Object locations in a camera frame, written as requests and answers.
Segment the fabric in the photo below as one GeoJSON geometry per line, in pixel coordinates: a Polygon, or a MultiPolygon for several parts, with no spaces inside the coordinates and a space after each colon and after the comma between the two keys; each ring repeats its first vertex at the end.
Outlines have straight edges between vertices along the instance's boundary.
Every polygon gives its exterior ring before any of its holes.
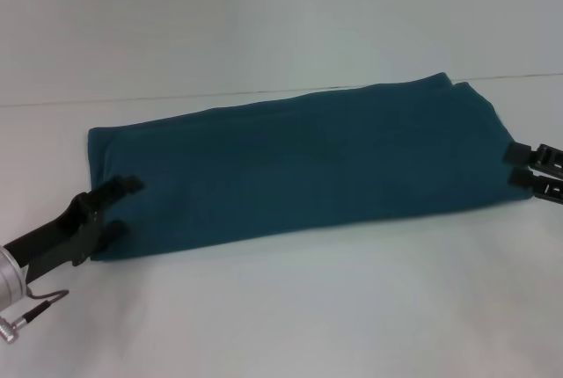
{"type": "Polygon", "coordinates": [[[444,74],[94,128],[92,187],[136,175],[146,188],[108,212],[130,232],[93,258],[526,199],[507,185],[510,142],[493,107],[444,74]]]}

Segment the teal cloth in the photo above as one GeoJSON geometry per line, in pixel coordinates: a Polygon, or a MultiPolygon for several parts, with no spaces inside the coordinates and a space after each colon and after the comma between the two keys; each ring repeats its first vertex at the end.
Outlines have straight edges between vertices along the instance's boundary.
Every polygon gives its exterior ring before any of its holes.
{"type": "Polygon", "coordinates": [[[445,74],[90,131],[91,184],[136,175],[98,260],[527,199],[494,108],[445,74]]]}

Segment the silver cylinder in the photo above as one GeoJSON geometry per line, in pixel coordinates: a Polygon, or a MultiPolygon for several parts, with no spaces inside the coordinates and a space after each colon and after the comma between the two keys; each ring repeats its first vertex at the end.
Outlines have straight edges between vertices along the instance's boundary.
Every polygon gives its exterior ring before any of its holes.
{"type": "Polygon", "coordinates": [[[0,246],[0,312],[26,295],[26,278],[18,262],[0,246]]]}

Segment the teal towel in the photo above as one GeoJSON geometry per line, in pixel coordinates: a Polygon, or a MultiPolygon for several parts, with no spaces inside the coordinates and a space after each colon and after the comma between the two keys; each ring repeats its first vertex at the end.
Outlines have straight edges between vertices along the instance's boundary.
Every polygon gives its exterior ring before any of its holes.
{"type": "Polygon", "coordinates": [[[94,128],[92,187],[146,185],[108,213],[130,232],[94,259],[526,199],[507,185],[510,142],[493,107],[444,74],[94,128]]]}

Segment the white table surface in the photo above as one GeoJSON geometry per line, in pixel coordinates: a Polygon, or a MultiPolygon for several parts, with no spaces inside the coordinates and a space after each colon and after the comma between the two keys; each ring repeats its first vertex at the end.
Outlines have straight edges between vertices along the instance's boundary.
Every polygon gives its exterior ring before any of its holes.
{"type": "Polygon", "coordinates": [[[0,105],[563,73],[561,0],[0,0],[0,105]]]}
{"type": "MultiPolygon", "coordinates": [[[[563,77],[471,84],[518,141],[563,147],[563,77]]],[[[89,127],[292,95],[1,108],[0,243],[88,188],[89,127]]],[[[561,376],[562,212],[531,200],[64,265],[33,289],[70,296],[0,346],[1,376],[561,376]]]]}

